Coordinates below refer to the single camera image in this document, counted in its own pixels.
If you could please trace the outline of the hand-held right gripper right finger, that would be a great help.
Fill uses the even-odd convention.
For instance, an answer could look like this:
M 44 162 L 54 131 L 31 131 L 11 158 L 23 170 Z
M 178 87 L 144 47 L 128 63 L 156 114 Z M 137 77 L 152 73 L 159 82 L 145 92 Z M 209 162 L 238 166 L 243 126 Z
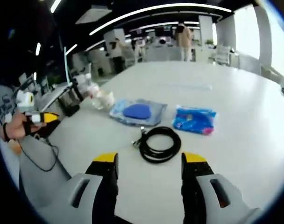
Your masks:
M 261 209 L 247 206 L 241 191 L 204 157 L 183 152 L 181 161 L 185 224 L 252 224 L 259 218 Z

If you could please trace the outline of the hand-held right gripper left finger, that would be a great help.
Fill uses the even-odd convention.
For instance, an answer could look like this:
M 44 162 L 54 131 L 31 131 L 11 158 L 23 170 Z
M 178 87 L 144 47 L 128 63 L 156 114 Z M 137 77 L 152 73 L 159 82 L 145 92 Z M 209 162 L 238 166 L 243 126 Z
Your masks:
M 87 218 L 89 224 L 114 224 L 118 189 L 118 153 L 93 159 L 76 186 L 71 206 Z

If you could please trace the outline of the person's left hand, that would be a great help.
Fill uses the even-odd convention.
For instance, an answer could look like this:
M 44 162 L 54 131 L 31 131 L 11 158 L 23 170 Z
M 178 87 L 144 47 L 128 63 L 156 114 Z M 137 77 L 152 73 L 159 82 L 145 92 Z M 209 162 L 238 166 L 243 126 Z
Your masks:
M 31 125 L 23 113 L 17 113 L 9 123 L 4 123 L 1 128 L 2 138 L 5 142 L 11 139 L 20 139 L 31 134 Z

